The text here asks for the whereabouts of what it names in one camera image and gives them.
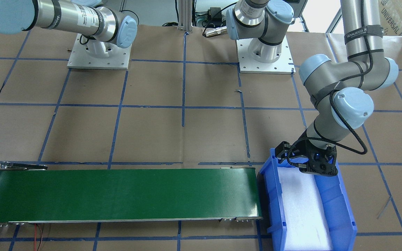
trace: blue plastic container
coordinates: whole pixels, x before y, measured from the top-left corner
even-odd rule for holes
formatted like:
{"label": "blue plastic container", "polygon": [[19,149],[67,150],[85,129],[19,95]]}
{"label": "blue plastic container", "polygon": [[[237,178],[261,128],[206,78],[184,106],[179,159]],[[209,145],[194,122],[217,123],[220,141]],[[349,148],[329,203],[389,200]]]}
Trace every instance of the blue plastic container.
{"label": "blue plastic container", "polygon": [[[274,148],[271,148],[270,153],[271,156],[260,170],[260,173],[265,178],[269,195],[271,227],[268,228],[268,233],[271,233],[273,237],[274,250],[284,251],[289,226],[286,226],[278,168],[290,167],[286,163],[278,164]],[[355,242],[357,228],[340,172],[333,177],[314,175],[314,180],[322,199],[333,251],[351,251]]]}

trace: white label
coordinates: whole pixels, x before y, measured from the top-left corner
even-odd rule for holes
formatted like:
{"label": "white label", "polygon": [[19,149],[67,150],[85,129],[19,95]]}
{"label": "white label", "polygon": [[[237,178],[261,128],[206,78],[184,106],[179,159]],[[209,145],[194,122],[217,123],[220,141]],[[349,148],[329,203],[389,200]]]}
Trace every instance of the white label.
{"label": "white label", "polygon": [[78,13],[77,25],[84,27],[99,27],[99,16],[94,9],[86,6],[76,5],[75,3],[74,6]]}
{"label": "white label", "polygon": [[250,18],[259,17],[260,13],[261,13],[261,12],[259,12],[260,9],[252,8],[244,0],[241,3],[240,10],[241,10],[241,12],[243,12],[244,14],[246,14],[246,16],[248,16]]}

